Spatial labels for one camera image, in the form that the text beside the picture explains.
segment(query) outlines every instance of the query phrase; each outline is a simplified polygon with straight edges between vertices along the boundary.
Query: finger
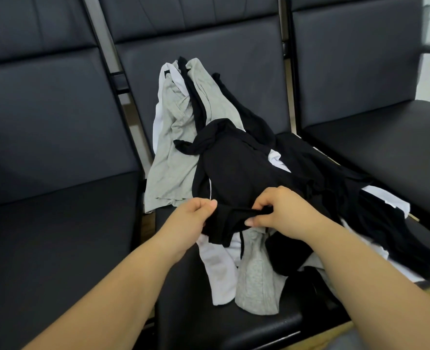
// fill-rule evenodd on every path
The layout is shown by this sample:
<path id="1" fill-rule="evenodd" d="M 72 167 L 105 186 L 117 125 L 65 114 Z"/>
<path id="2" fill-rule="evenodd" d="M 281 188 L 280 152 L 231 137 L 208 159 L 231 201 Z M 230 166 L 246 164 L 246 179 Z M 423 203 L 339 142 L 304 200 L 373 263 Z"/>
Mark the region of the finger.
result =
<path id="1" fill-rule="evenodd" d="M 214 213 L 216 207 L 218 205 L 217 200 L 208 200 L 208 202 L 205 202 L 200 209 L 198 209 L 196 212 L 194 212 L 202 221 L 205 221 L 207 218 L 209 218 L 212 213 Z"/>
<path id="2" fill-rule="evenodd" d="M 184 207 L 186 211 L 194 212 L 200 209 L 205 204 L 208 204 L 209 202 L 210 199 L 192 198 L 184 204 Z"/>
<path id="3" fill-rule="evenodd" d="M 272 214 L 269 215 L 257 215 L 248 218 L 244 224 L 248 227 L 272 227 L 271 223 L 273 220 Z"/>
<path id="4" fill-rule="evenodd" d="M 256 199 L 252 208 L 262 210 L 264 206 L 273 205 L 277 188 L 266 188 Z"/>

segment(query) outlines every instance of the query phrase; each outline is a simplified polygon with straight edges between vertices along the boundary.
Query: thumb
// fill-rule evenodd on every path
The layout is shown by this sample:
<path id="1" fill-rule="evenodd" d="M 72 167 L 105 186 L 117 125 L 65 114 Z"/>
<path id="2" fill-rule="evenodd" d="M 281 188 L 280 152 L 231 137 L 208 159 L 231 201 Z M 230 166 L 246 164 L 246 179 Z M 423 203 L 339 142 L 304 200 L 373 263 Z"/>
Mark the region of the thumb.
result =
<path id="1" fill-rule="evenodd" d="M 272 214 L 269 215 L 257 215 L 248 218 L 244 224 L 248 227 L 272 227 Z"/>
<path id="2" fill-rule="evenodd" d="M 194 213 L 196 214 L 197 217 L 200 217 L 202 221 L 205 221 L 214 213 L 217 205 L 218 205 L 217 200 L 210 200 L 206 204 L 202 205 L 200 209 L 198 209 Z"/>

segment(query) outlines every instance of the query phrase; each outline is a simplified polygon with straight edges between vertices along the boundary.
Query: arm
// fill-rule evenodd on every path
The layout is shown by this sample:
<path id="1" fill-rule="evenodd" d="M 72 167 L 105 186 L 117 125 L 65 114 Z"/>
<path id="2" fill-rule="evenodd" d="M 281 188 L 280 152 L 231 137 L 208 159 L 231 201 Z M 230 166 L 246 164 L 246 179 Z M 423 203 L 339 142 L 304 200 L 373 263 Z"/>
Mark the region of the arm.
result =
<path id="1" fill-rule="evenodd" d="M 430 349 L 430 296 L 344 227 L 287 188 L 267 188 L 246 220 L 308 243 L 323 262 L 340 300 L 371 349 Z"/>
<path id="2" fill-rule="evenodd" d="M 166 274 L 202 231 L 215 200 L 191 199 L 24 350 L 130 350 Z"/>

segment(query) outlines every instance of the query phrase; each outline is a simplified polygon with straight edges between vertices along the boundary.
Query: pile of clothes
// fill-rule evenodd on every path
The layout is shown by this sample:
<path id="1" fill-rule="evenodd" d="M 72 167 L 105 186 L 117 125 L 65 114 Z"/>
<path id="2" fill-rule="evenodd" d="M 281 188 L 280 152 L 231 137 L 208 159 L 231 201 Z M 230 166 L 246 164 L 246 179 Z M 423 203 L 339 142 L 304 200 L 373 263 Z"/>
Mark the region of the pile of clothes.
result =
<path id="1" fill-rule="evenodd" d="M 358 233 L 413 282 L 430 278 L 430 250 L 406 226 L 407 202 L 295 134 L 275 135 L 198 59 L 162 66 L 158 100 L 145 210 L 178 206 L 192 197 L 218 200 L 197 241 L 213 305 L 234 299 L 248 312 L 276 314 L 286 278 L 306 266 L 317 268 L 333 292 L 307 244 L 244 225 L 249 217 L 271 212 L 251 207 L 265 188 L 280 185 Z"/>

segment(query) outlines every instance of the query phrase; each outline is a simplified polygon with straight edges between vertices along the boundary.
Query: row of seats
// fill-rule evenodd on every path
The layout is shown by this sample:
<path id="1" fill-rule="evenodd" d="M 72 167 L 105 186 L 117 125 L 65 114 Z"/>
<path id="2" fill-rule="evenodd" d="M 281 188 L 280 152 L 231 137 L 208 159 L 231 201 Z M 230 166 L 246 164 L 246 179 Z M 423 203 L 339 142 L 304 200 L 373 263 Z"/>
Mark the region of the row of seats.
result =
<path id="1" fill-rule="evenodd" d="M 158 73 L 179 56 L 290 130 L 277 0 L 100 3 L 149 147 Z M 430 223 L 430 104 L 414 101 L 422 0 L 288 6 L 300 135 Z M 83 0 L 0 0 L 0 349 L 26 344 L 138 245 L 143 179 Z M 172 210 L 156 211 L 157 229 Z M 407 223 L 430 247 L 430 231 Z M 156 344 L 279 349 L 347 319 L 307 272 L 288 279 L 278 315 L 215 307 L 194 246 L 160 293 Z"/>

